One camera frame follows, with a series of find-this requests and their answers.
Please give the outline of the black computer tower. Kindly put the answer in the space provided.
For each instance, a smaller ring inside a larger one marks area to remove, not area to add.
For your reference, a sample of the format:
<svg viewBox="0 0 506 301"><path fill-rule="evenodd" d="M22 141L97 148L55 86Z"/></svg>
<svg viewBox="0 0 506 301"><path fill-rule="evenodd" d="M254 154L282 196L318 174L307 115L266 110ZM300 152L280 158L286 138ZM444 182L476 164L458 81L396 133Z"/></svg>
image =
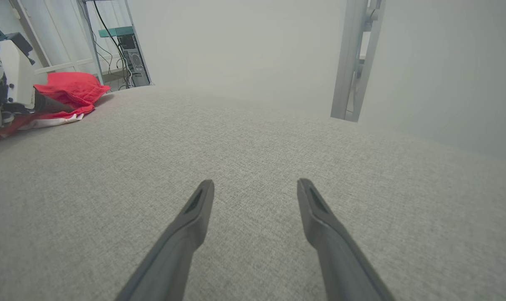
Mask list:
<svg viewBox="0 0 506 301"><path fill-rule="evenodd" d="M119 36L119 46L131 73L130 82L133 87L150 85L148 73L142 59L141 51L134 34Z"/></svg>

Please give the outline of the grey metal rack frame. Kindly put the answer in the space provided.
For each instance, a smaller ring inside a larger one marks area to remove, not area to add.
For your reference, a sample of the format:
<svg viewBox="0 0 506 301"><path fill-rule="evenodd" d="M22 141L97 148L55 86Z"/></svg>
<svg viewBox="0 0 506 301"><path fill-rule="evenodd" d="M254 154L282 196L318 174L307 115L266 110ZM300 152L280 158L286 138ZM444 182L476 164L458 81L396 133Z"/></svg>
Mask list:
<svg viewBox="0 0 506 301"><path fill-rule="evenodd" d="M91 28L91 20L89 18L89 14L87 11L86 2L89 1L89 2L95 3L97 1L119 1L119 2L123 3L125 5L125 9L127 10L128 17L129 17L131 25L133 27L134 36L136 38L137 33L136 33L136 28L134 26L134 21L131 17L131 10L129 7L129 2L128 2L128 0L74 0L74 1L77 4L77 7L79 9L79 13L81 15L82 28L84 30L85 37L87 38L87 44L89 45L89 48L92 51L92 53L91 53L92 59L94 61L94 66L96 67L96 70L97 70L96 76L97 76L100 84L105 84L105 80L102 77L103 73L102 73L102 68L101 68L101 63L100 63L100 54L97 51L97 43L95 41L94 31Z"/></svg>

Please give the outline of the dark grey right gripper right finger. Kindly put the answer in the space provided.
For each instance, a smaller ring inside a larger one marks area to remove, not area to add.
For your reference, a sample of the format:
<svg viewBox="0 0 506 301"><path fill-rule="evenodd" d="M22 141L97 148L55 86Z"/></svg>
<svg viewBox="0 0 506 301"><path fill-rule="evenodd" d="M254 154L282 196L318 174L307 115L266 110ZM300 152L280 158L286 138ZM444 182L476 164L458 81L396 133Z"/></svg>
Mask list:
<svg viewBox="0 0 506 301"><path fill-rule="evenodd" d="M316 250L328 301L395 301L314 183L297 181L304 234Z"/></svg>

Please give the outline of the green shelf board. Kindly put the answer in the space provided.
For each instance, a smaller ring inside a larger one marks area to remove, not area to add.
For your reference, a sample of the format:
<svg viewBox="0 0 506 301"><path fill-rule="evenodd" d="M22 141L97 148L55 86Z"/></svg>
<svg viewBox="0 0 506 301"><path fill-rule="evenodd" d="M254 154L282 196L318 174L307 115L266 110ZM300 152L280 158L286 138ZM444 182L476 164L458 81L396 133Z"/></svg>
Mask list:
<svg viewBox="0 0 506 301"><path fill-rule="evenodd" d="M100 29L99 35L101 38L106 37L120 37L120 36L131 36L134 35L134 29L132 26L118 27L118 28L108 28L108 29Z"/></svg>

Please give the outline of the grey metal partition post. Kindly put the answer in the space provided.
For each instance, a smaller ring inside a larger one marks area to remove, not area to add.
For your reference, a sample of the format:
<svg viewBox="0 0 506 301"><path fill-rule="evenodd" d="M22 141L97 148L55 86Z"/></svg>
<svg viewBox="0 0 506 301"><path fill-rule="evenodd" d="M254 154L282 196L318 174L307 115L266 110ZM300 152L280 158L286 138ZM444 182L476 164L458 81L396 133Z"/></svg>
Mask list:
<svg viewBox="0 0 506 301"><path fill-rule="evenodd" d="M331 117L358 122L386 0L346 0Z"/></svg>

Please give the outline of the white metal frame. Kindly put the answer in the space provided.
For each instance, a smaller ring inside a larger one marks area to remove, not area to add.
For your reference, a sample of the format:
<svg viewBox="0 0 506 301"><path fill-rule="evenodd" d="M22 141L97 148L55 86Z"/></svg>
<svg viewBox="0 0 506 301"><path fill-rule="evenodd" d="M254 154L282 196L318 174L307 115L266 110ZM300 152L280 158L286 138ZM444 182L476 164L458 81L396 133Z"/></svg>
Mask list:
<svg viewBox="0 0 506 301"><path fill-rule="evenodd" d="M74 0L8 0L30 42L37 74L77 71L96 74L92 51Z"/></svg>

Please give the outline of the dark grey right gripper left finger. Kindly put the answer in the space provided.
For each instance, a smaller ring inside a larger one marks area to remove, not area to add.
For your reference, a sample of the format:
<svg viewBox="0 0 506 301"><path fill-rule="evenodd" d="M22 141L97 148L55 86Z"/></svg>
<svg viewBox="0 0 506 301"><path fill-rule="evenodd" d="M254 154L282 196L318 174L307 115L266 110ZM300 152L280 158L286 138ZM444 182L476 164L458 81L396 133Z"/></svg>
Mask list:
<svg viewBox="0 0 506 301"><path fill-rule="evenodd" d="M182 301L194 252L207 235L214 192L212 180L198 185L115 301Z"/></svg>

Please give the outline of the grey fabric sofa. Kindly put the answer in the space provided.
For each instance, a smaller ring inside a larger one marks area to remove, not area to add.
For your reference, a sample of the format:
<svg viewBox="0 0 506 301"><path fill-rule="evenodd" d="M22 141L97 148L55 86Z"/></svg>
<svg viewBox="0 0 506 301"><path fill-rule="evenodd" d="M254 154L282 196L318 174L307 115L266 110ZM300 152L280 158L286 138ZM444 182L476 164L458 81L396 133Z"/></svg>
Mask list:
<svg viewBox="0 0 506 301"><path fill-rule="evenodd" d="M398 301L506 301L506 161L148 86L0 141L0 301L113 300L205 179L185 300L325 300L310 179Z"/></svg>

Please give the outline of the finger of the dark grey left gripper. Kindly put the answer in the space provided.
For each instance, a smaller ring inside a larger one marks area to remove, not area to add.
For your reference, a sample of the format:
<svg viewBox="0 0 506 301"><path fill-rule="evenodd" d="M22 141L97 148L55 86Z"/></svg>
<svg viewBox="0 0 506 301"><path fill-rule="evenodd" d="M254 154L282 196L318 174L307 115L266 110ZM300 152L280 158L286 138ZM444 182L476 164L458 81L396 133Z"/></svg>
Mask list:
<svg viewBox="0 0 506 301"><path fill-rule="evenodd" d="M74 109L71 108L69 105L65 105L63 103L60 103L59 101L56 101L50 97L47 97L43 94L41 94L39 91L35 90L34 93L34 111L43 113L43 114L56 114L60 112L67 112L70 113Z"/></svg>

